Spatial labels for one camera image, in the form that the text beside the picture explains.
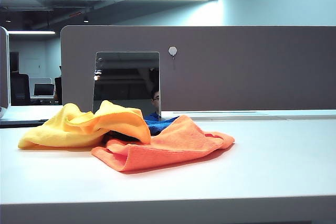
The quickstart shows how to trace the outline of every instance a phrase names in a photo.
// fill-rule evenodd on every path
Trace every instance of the glass panel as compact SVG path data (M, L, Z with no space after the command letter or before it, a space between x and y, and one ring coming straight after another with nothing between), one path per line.
M143 116L155 111L151 91L159 85L158 52L98 52L94 75L93 111L103 100L141 109Z

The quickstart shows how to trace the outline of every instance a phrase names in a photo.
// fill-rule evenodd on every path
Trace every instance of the dark hair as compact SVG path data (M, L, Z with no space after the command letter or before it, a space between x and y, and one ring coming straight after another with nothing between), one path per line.
M154 99L154 95L156 92L159 91L159 85L154 85L152 92L151 92L151 98Z

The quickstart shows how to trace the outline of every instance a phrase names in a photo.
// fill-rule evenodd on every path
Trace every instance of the blue cloth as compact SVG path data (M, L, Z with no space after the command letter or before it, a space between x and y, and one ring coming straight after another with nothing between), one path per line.
M149 121L158 121L159 120L159 115L156 112L154 112L152 114L149 114L149 115L145 116L144 119L149 120Z
M178 118L178 116L165 121L145 120L145 122L148 125L148 128L151 132L151 136L156 136L159 135L160 132L163 131L165 128L167 128L169 125L171 125L171 123L174 122L176 118Z

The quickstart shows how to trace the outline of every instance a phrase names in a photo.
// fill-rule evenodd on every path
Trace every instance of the computer monitor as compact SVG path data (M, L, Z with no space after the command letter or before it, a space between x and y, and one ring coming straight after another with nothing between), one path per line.
M34 95L54 95L54 84L36 83L34 86Z

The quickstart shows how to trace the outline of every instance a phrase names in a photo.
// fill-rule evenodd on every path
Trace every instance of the yellow cloth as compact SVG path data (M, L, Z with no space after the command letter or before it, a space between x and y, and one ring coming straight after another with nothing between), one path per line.
M97 145L109 131L135 137L144 144L151 142L151 134L141 110L103 101L95 114L81 112L73 103L64 105L43 125L28 131L20 139L18 147L30 148L36 144L52 147L92 146Z

